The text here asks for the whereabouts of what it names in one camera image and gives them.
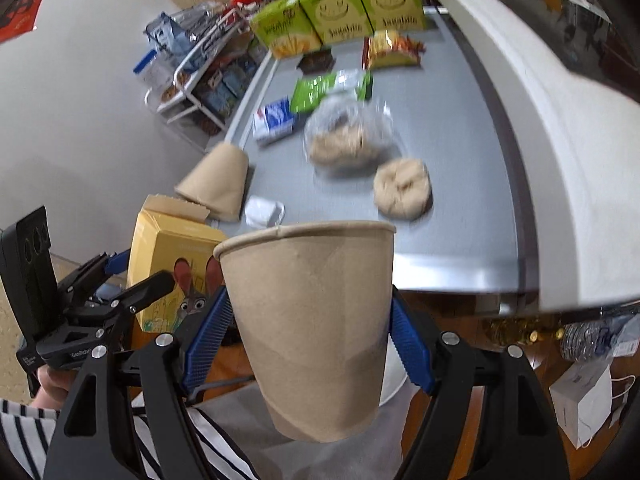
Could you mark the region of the person's left hand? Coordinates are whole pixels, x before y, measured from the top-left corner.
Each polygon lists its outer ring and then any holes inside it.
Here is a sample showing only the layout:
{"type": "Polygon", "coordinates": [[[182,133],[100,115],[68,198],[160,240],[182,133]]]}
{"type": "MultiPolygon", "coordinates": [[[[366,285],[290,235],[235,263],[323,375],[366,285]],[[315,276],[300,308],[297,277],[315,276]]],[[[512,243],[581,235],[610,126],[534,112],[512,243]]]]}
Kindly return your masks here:
{"type": "Polygon", "coordinates": [[[59,411],[73,387],[76,376],[74,370],[55,370],[49,365],[40,366],[37,370],[40,388],[32,400],[32,406],[59,411]]]}

